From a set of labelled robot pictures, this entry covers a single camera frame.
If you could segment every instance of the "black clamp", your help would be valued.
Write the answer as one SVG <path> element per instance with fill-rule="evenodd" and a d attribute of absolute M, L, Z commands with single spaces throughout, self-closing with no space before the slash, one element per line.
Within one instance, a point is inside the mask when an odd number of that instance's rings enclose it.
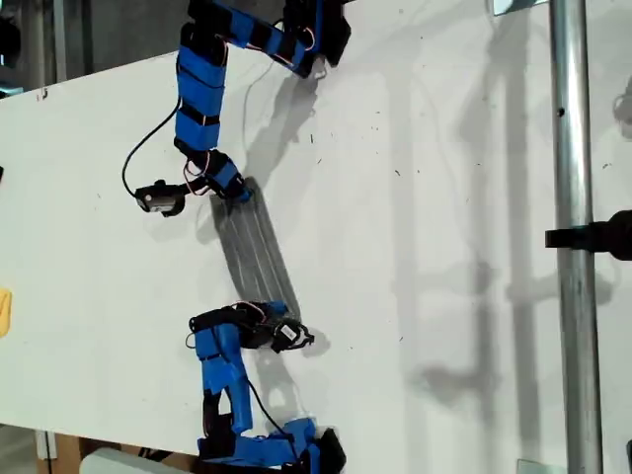
<path fill-rule="evenodd" d="M 152 186 L 139 188 L 134 195 L 145 212 L 161 212 L 164 217 L 178 215 L 185 208 L 185 196 L 207 186 L 205 177 L 195 178 L 188 185 L 168 185 L 158 180 Z"/>
<path fill-rule="evenodd" d="M 621 210 L 610 220 L 592 222 L 572 229 L 548 230 L 548 249 L 609 252 L 617 260 L 632 261 L 632 210 Z"/>

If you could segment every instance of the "white surface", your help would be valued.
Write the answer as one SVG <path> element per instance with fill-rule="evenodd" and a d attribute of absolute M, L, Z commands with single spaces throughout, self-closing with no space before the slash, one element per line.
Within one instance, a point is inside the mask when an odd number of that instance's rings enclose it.
<path fill-rule="evenodd" d="M 249 373 L 281 421 L 307 413 L 337 427 L 348 473 L 565 465 L 555 252 L 544 249 L 548 8 L 493 19 L 484 3 L 351 4 L 354 35 L 315 95 L 277 65 L 256 82 L 270 62 L 231 50 L 221 149 L 264 188 L 303 321 L 329 345 L 272 362 L 248 353 Z M 590 2 L 601 219 L 631 200 L 632 144 L 611 109 L 632 75 L 630 25 L 629 2 Z M 2 423 L 197 450 L 188 320 L 235 291 L 206 199 L 163 219 L 119 180 L 175 104 L 174 61 L 0 103 L 0 284 L 15 294 Z M 132 187 L 181 181 L 172 140 L 170 124 L 134 158 Z M 597 270 L 606 473 L 623 474 L 632 268 L 599 257 Z"/>
<path fill-rule="evenodd" d="M 80 474 L 182 474 L 185 471 L 104 447 L 81 461 L 79 472 Z"/>
<path fill-rule="evenodd" d="M 57 443 L 55 442 L 55 435 L 49 432 L 36 431 L 35 436 L 38 459 L 56 459 Z"/>

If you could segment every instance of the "metal pole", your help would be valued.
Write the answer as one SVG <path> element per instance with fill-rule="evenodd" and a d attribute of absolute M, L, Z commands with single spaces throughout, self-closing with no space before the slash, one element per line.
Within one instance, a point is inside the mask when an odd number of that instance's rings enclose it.
<path fill-rule="evenodd" d="M 551 0 L 557 226 L 593 221 L 585 0 Z M 558 250 L 569 474 L 601 474 L 593 255 Z"/>

